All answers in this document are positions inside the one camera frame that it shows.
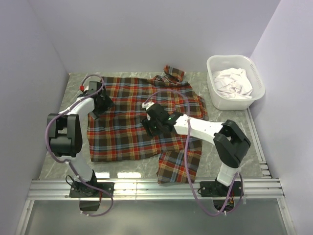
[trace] red plaid fabric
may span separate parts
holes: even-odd
[[[89,116],[87,136],[93,162],[140,160],[160,154],[158,182],[187,182],[183,163],[186,136],[162,134],[149,138],[141,121],[147,116],[141,104],[154,92],[164,88],[178,91],[188,97],[190,116],[208,120],[204,100],[195,94],[188,82],[183,82],[184,72],[166,66],[165,76],[153,79],[103,77],[108,96],[114,107],[99,119]],[[166,107],[166,111],[186,113],[183,98],[171,92],[162,92],[151,101]],[[188,163],[194,180],[202,151],[202,141],[190,138]]]

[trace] gray marble table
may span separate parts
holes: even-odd
[[[100,72],[101,76],[118,76],[118,77],[141,77],[153,78],[156,75],[163,75],[162,72]],[[79,86],[86,73],[72,73],[70,75],[64,98],[60,107],[60,111],[68,107],[75,101],[79,94]],[[204,98],[210,121],[223,122],[227,119],[234,120],[239,127],[242,128],[247,137],[252,141],[248,122],[244,111],[220,111],[216,109],[211,101],[209,94],[206,73],[204,72],[187,72],[184,81],[188,81],[194,91]],[[156,179],[158,169],[158,155],[138,160],[138,161],[120,161],[111,163],[93,163],[90,161],[89,144],[87,140],[87,118],[83,121],[83,154],[88,165],[94,169],[98,178],[144,178]],[[202,156],[200,160],[197,177],[215,178],[221,165],[220,158],[216,148],[203,141]],[[241,174],[248,178],[260,178],[262,172],[257,157],[257,153],[252,144],[246,157],[243,159],[240,169]],[[44,166],[42,168],[40,179],[64,179],[66,175],[72,175],[72,172],[65,164],[56,163],[48,154],[45,157]]]

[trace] purple cable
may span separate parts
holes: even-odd
[[[153,97],[154,95],[156,95],[157,93],[160,93],[160,92],[171,92],[171,93],[176,93],[176,94],[181,95],[181,96],[186,100],[186,102],[187,102],[187,115],[190,116],[190,104],[189,104],[188,98],[187,98],[185,95],[183,95],[182,93],[177,92],[177,91],[173,91],[173,90],[170,90],[170,89],[166,89],[166,90],[161,90],[161,91],[155,92],[155,93],[153,93],[151,96],[149,96],[149,97],[146,99],[145,103],[147,103],[148,100],[149,100],[151,97]],[[239,175],[239,176],[240,176],[240,180],[241,180],[241,185],[242,185],[241,195],[240,195],[239,201],[238,201],[238,203],[236,204],[236,206],[235,206],[231,211],[229,211],[228,213],[234,211],[234,210],[237,209],[237,207],[239,206],[239,204],[240,204],[240,202],[241,202],[241,199],[242,199],[242,196],[243,196],[243,194],[244,194],[244,187],[243,187],[244,181],[243,181],[243,178],[242,178],[242,176],[241,176],[240,173],[236,173],[236,174],[235,174],[235,176],[234,176],[234,178],[233,178],[233,180],[232,180],[232,182],[231,182],[231,184],[230,184],[230,186],[229,186],[229,190],[228,190],[228,192],[227,192],[227,196],[226,196],[226,198],[225,198],[224,204],[222,205],[222,208],[221,208],[216,214],[212,214],[211,212],[209,212],[209,211],[205,208],[205,206],[200,202],[199,198],[197,197],[196,191],[195,191],[195,189],[194,189],[194,187],[193,187],[193,185],[192,185],[192,182],[191,182],[191,178],[190,178],[190,174],[189,174],[189,168],[188,168],[187,151],[188,151],[188,143],[189,143],[190,132],[191,132],[191,126],[190,126],[190,120],[189,120],[189,119],[188,119],[187,123],[188,123],[188,134],[187,134],[187,139],[186,139],[186,144],[185,144],[185,150],[184,150],[184,164],[185,164],[185,172],[186,172],[186,175],[187,175],[188,184],[189,184],[189,186],[190,186],[191,192],[192,192],[192,194],[193,194],[193,196],[194,196],[194,198],[195,198],[197,204],[198,204],[199,207],[200,207],[207,215],[209,215],[209,216],[215,217],[215,216],[220,215],[220,214],[224,211],[224,209],[225,209],[225,207],[226,207],[226,204],[227,204],[227,202],[228,202],[228,200],[229,200],[229,196],[230,196],[232,187],[233,187],[233,185],[234,185],[235,179],[236,179],[236,177]]]
[[[108,196],[110,197],[110,199],[111,199],[111,205],[110,205],[110,207],[109,207],[105,212],[100,213],[100,214],[88,214],[88,213],[86,213],[86,212],[83,212],[83,214],[85,214],[85,215],[87,215],[87,216],[90,216],[90,217],[98,217],[98,216],[102,216],[102,215],[108,213],[108,212],[111,210],[111,208],[113,207],[113,197],[112,197],[108,192],[104,191],[103,189],[97,188],[97,187],[94,187],[94,186],[92,186],[92,185],[87,184],[87,182],[86,182],[82,177],[80,177],[80,176],[78,175],[78,172],[76,171],[76,169],[74,168],[74,166],[72,165],[72,163],[71,163],[70,160],[65,159],[65,160],[61,161],[61,160],[59,160],[59,159],[54,155],[54,153],[53,153],[52,150],[51,150],[50,143],[49,143],[49,130],[50,130],[50,127],[51,127],[51,125],[53,124],[53,122],[55,122],[58,118],[62,117],[63,115],[69,113],[73,108],[76,107],[76,105],[78,105],[78,104],[79,104],[80,102],[82,102],[83,100],[88,99],[88,98],[90,98],[90,97],[94,96],[95,94],[97,94],[97,93],[99,93],[99,92],[102,91],[102,89],[103,89],[103,87],[104,87],[104,80],[103,80],[103,78],[102,78],[101,76],[99,76],[99,75],[97,75],[97,74],[91,74],[91,75],[85,77],[84,80],[82,81],[82,86],[83,86],[84,82],[85,82],[88,78],[90,78],[90,77],[92,77],[92,76],[96,76],[96,77],[99,77],[99,78],[101,79],[101,82],[102,82],[101,87],[100,87],[98,90],[96,90],[94,93],[92,93],[92,94],[90,94],[90,95],[87,95],[87,96],[81,98],[80,100],[76,101],[75,103],[73,103],[69,108],[67,108],[64,112],[62,112],[62,113],[58,114],[57,116],[55,116],[55,117],[48,123],[48,125],[47,125],[47,127],[46,127],[46,129],[45,129],[45,145],[46,145],[46,147],[47,147],[47,150],[48,150],[49,154],[51,155],[51,157],[52,157],[56,162],[58,162],[58,163],[66,163],[66,162],[68,162],[69,167],[72,169],[72,171],[74,172],[75,176],[78,177],[78,179],[81,181],[81,183],[83,183],[85,186],[87,186],[87,187],[89,187],[89,188],[91,188],[91,189],[100,191],[100,192],[102,192],[102,193],[104,193],[104,194],[106,194],[106,195],[108,195]]]

